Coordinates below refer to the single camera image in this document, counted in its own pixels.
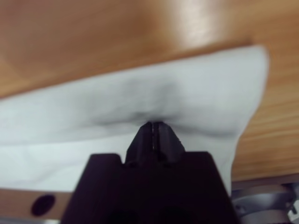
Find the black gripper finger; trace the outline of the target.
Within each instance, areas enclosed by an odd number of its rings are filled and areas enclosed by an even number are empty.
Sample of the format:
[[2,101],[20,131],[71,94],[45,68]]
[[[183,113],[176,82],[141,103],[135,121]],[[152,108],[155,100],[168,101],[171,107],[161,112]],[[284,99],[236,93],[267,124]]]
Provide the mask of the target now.
[[153,149],[153,127],[147,122],[142,125],[126,152],[125,165],[127,167],[142,166]]
[[153,151],[163,166],[180,160],[185,148],[173,129],[164,122],[153,123]]

